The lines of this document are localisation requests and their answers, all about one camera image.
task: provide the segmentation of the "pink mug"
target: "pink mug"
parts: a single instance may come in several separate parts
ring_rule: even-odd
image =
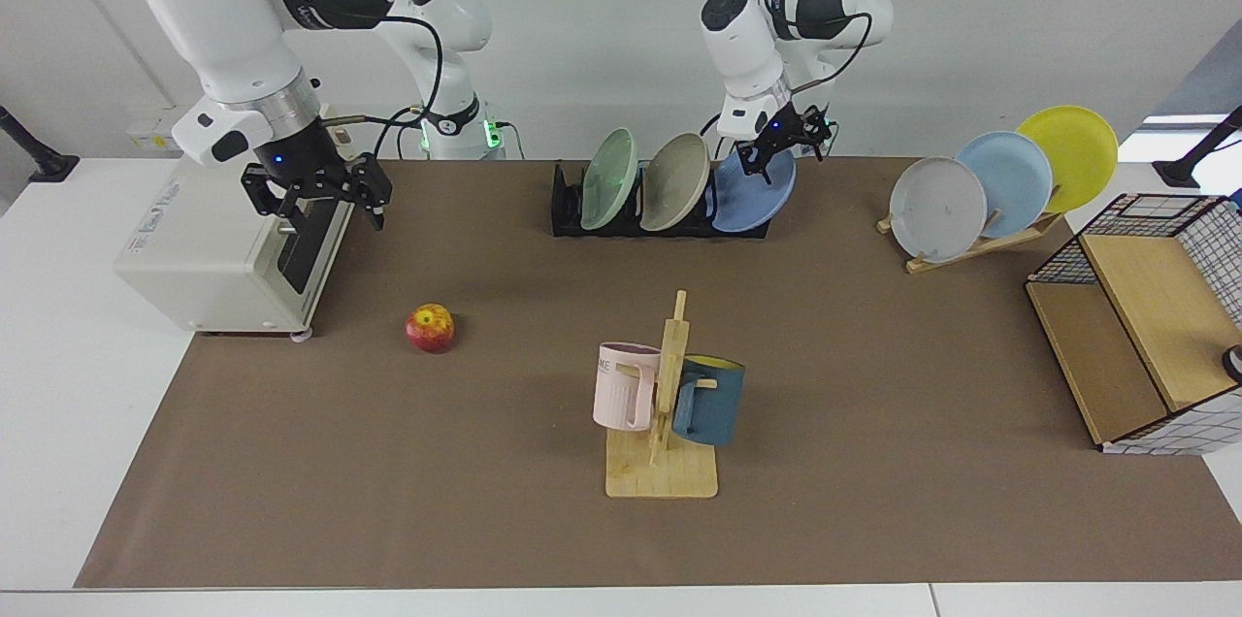
[[[627,343],[600,344],[600,361],[595,372],[595,422],[616,431],[651,428],[657,370],[657,348]]]

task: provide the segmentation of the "blue mug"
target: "blue mug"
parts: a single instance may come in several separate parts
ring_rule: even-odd
[[[673,432],[700,444],[733,439],[745,366],[709,355],[687,355],[673,411]]]

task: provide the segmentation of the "blue plate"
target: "blue plate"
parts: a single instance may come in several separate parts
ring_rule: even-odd
[[[715,170],[715,196],[707,194],[707,211],[715,210],[713,227],[720,232],[741,233],[758,227],[776,216],[794,192],[797,163],[794,151],[785,149],[768,163],[768,175],[773,184],[764,182],[763,175],[745,175],[741,158],[732,153]]]
[[[1017,132],[989,132],[958,153],[958,161],[984,185],[987,215],[1001,214],[985,227],[990,240],[1012,236],[1043,214],[1052,194],[1052,166],[1043,149]]]

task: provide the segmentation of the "mug handle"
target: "mug handle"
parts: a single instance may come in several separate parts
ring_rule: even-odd
[[[677,411],[673,411],[673,427],[689,431],[691,421],[694,420],[694,390],[699,380],[682,380],[682,386],[677,391]]]
[[[656,391],[656,369],[647,365],[631,365],[638,370],[638,395],[630,401],[630,411],[626,412],[625,422],[635,430],[651,427],[651,399]]]

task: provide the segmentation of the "beige plate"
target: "beige plate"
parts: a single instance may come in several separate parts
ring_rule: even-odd
[[[686,218],[703,196],[710,169],[700,135],[676,137],[657,151],[642,175],[642,228],[663,232]]]

